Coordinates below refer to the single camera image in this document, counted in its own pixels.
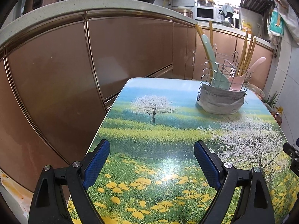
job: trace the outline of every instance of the tabletop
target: tabletop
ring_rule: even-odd
[[[106,224],[198,223],[216,191],[209,186],[193,146],[203,140],[223,162],[265,175],[276,223],[292,208],[298,177],[282,151],[286,138],[263,103],[247,90],[232,115],[196,106],[200,81],[162,78],[129,80],[101,124],[89,151],[101,139],[110,155],[88,194]],[[230,223],[237,187],[224,224]],[[74,223],[80,223],[72,201]]]

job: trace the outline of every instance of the spoon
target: spoon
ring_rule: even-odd
[[[209,63],[211,70],[213,70],[213,78],[212,78],[212,86],[221,88],[221,89],[229,89],[231,83],[228,81],[227,77],[218,70],[219,63],[216,62],[216,58],[214,55],[213,48],[210,44],[210,40],[206,35],[201,36],[202,43],[205,47],[207,57],[210,58],[211,63]]]
[[[237,77],[237,76],[229,77],[228,81],[230,83],[232,83],[230,90],[240,91],[241,88],[242,88],[242,86],[243,86],[243,83],[245,81],[246,75],[249,72],[253,72],[260,64],[262,64],[265,61],[266,61],[266,58],[265,57],[261,57],[242,76],[240,76],[240,77]]]

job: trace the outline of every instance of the tree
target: tree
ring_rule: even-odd
[[[220,140],[224,144],[224,151],[218,154],[223,161],[230,161],[241,168],[258,166],[268,178],[288,164],[285,158],[279,157],[283,145],[282,134],[273,129],[271,123],[256,115],[229,115],[218,124],[220,130],[211,127],[200,129],[210,131],[212,140]]]
[[[156,95],[145,95],[136,98],[131,103],[134,112],[148,114],[152,117],[152,123],[155,123],[156,114],[174,112],[176,107],[171,106],[171,104],[172,102],[166,97]]]

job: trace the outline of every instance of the metal screw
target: metal screw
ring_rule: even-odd
[[[51,166],[50,166],[50,165],[46,165],[46,166],[44,166],[44,170],[45,170],[45,171],[49,171],[49,170],[50,170],[50,168],[51,168]]]
[[[231,164],[230,162],[225,162],[225,163],[224,163],[224,166],[225,166],[226,168],[231,168],[231,167],[232,167],[232,164]]]
[[[73,166],[73,167],[79,167],[80,164],[81,164],[81,163],[80,163],[79,161],[75,161],[75,162],[73,162],[72,166]]]
[[[259,173],[261,170],[258,167],[254,167],[253,171],[255,171],[256,173]]]

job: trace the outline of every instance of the microwave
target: microwave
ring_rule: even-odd
[[[224,16],[219,14],[220,9],[216,7],[195,6],[193,10],[193,18],[195,20],[214,21],[221,23]]]

